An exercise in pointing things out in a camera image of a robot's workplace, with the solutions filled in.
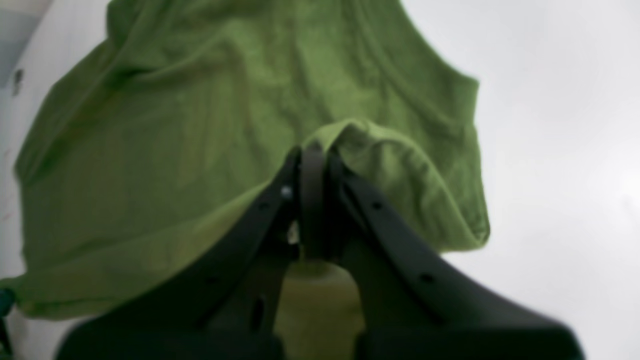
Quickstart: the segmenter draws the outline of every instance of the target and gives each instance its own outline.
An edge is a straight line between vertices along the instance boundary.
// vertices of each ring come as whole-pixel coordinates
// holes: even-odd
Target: white wall
[[[23,92],[0,108],[10,163],[47,89],[104,36],[106,3],[55,0],[36,31],[20,61]],[[569,323],[589,359],[640,359],[640,3],[403,3],[447,60],[481,80],[493,234],[487,248],[446,259]],[[0,204],[13,213],[0,223],[0,275],[23,271],[18,206]],[[12,316],[28,360],[50,359],[68,326]]]

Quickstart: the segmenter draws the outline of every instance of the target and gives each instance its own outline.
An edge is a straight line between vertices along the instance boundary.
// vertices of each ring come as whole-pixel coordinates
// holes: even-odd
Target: white background
[[[8,169],[46,91],[104,36],[107,0],[54,0],[0,91],[0,277],[24,271]],[[492,237],[446,259],[575,329],[589,359],[640,359],[640,2],[404,0],[416,27],[481,82],[476,123]],[[71,322],[10,318],[22,359]]]

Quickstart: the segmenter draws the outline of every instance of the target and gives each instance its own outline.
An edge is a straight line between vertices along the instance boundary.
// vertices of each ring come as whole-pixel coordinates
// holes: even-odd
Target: green object
[[[113,0],[107,40],[56,83],[22,148],[28,272],[0,288],[33,317],[107,311],[215,244],[311,141],[337,146],[437,251],[477,249],[476,92],[397,0]],[[350,281],[293,268],[285,342],[361,328]]]

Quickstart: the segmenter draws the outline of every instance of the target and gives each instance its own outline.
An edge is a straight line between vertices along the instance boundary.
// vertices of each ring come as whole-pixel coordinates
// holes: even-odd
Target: green fabric
[[[111,309],[215,244],[312,140],[436,250],[477,249],[476,92],[397,0],[113,0],[108,38],[56,83],[22,148],[28,272],[0,287],[33,317]],[[311,268],[288,275],[276,330],[293,358],[337,359],[363,326],[357,291]]]

